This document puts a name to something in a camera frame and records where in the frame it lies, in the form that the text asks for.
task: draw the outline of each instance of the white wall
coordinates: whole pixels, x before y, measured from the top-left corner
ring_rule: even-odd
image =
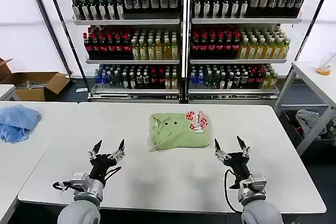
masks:
[[[1,0],[0,57],[12,72],[66,73],[35,0]]]

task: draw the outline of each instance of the yellow bottle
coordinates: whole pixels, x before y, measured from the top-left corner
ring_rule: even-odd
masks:
[[[256,53],[257,38],[252,38],[251,43],[247,46],[247,52],[245,59],[254,59]]]
[[[256,53],[254,55],[255,59],[261,59],[261,56],[263,55],[263,51],[264,51],[264,45],[265,45],[265,38],[260,38],[259,40],[259,44],[257,45],[256,48]]]
[[[172,59],[172,51],[169,44],[169,38],[164,38],[164,45],[163,45],[163,59],[171,60]]]
[[[155,39],[155,57],[157,60],[162,60],[162,45],[160,38]]]
[[[239,46],[239,50],[237,52],[237,59],[245,59],[246,51],[247,51],[247,44],[248,38],[244,38],[243,42]]]
[[[283,41],[282,38],[277,38],[277,43],[276,43],[276,45],[273,49],[272,55],[271,55],[272,59],[279,59],[280,51],[282,49],[282,41]]]
[[[271,55],[274,49],[274,38],[270,38],[268,44],[264,46],[264,52],[261,55],[262,59],[271,59]]]

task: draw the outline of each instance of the open cardboard box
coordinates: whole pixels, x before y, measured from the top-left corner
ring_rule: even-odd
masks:
[[[0,83],[15,85],[15,93],[21,101],[53,101],[70,82],[69,78],[59,72],[12,73],[7,66],[11,60],[0,58]],[[27,81],[40,81],[46,85],[43,88],[27,89],[24,88]]]

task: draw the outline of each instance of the bottle label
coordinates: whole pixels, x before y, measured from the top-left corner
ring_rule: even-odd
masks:
[[[81,18],[80,18],[79,8],[78,8],[77,6],[73,6],[73,7],[72,7],[72,10],[74,11],[76,20],[81,20]]]
[[[140,56],[142,60],[146,60],[146,50],[140,49]]]
[[[199,18],[200,13],[201,13],[201,4],[195,4],[195,18]]]
[[[209,49],[210,51],[215,50],[215,45],[208,45],[208,49]]]
[[[177,0],[169,0],[170,8],[177,8]]]
[[[217,18],[218,12],[219,12],[219,4],[214,4],[214,9],[213,9],[213,12],[212,12],[212,17],[213,18]]]
[[[233,4],[232,5],[232,11],[231,11],[231,18],[236,18],[237,12],[238,12],[238,4]]]
[[[217,51],[222,51],[223,50],[223,45],[217,45],[216,50]]]
[[[270,8],[274,8],[276,6],[276,0],[269,0],[267,6]]]
[[[250,0],[250,7],[257,7],[259,0]]]
[[[155,58],[154,58],[154,49],[153,48],[149,48],[148,49],[148,55],[149,55],[149,59],[150,60],[155,60]]]
[[[232,81],[228,81],[226,89],[230,89],[232,87],[232,83],[233,83]]]
[[[133,57],[134,57],[134,59],[135,59],[135,60],[138,60],[138,59],[139,59],[138,50],[137,50],[137,49],[133,49],[132,52],[133,52]]]
[[[101,18],[103,20],[106,20],[107,16],[106,16],[105,7],[104,6],[99,6],[99,11],[100,11]]]
[[[265,53],[265,58],[269,59],[271,57],[271,53],[273,51],[273,48],[267,48],[266,53]]]
[[[159,0],[151,0],[152,8],[157,9],[160,7]]]
[[[259,47],[257,52],[256,52],[256,59],[260,59],[263,51],[263,47]]]
[[[267,5],[268,0],[259,0],[259,7],[264,8]]]
[[[111,18],[111,19],[114,19],[114,8],[113,8],[113,6],[112,6],[112,5],[109,5],[109,6],[107,7],[107,9],[109,10],[110,18]]]
[[[224,89],[225,86],[225,81],[221,81],[221,83],[219,84],[219,89]]]
[[[133,1],[132,0],[124,0],[125,2],[125,8],[130,10],[133,9]]]
[[[228,10],[229,10],[229,4],[224,4],[223,5],[223,9],[222,9],[222,18],[226,18],[227,17]]]
[[[122,5],[117,5],[118,15],[120,19],[124,19],[124,10]]]
[[[160,49],[156,50],[156,59],[157,60],[161,60],[162,59],[162,53]]]
[[[141,8],[140,1],[139,0],[133,0],[133,6],[134,6],[134,9],[140,9]]]
[[[90,6],[90,10],[91,10],[93,19],[94,19],[94,20],[97,20],[97,19],[98,19],[98,14],[97,14],[96,7],[91,5],[91,6]]]
[[[250,54],[248,55],[248,58],[249,58],[249,59],[254,59],[254,54],[255,54],[255,52],[256,52],[256,48],[251,47],[251,48],[250,48]]]
[[[247,4],[242,4],[241,9],[240,9],[240,16],[239,18],[245,18],[246,15],[246,10],[247,10]]]
[[[170,81],[169,81],[169,80],[166,80],[166,81],[165,81],[165,84],[166,84],[166,89],[170,89]]]
[[[274,58],[274,59],[278,59],[278,58],[279,58],[280,50],[281,50],[280,47],[277,47],[277,48],[274,50],[274,54],[273,54],[273,58]]]
[[[177,48],[172,48],[172,56],[174,60],[177,60]]]
[[[162,9],[167,9],[169,6],[169,0],[161,0],[161,8]]]
[[[88,8],[86,6],[82,6],[82,10],[83,10],[85,19],[90,20],[90,14],[89,14]]]
[[[243,47],[242,50],[240,51],[240,56],[239,56],[240,59],[244,59],[245,58],[246,51],[247,51],[247,48]]]
[[[177,81],[172,81],[172,88],[177,89]]]
[[[205,4],[203,8],[203,17],[207,18],[210,11],[210,4]]]

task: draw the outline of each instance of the blue cloth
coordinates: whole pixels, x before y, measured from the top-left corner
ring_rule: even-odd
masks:
[[[14,105],[0,108],[0,137],[5,142],[21,142],[37,124],[39,112]]]

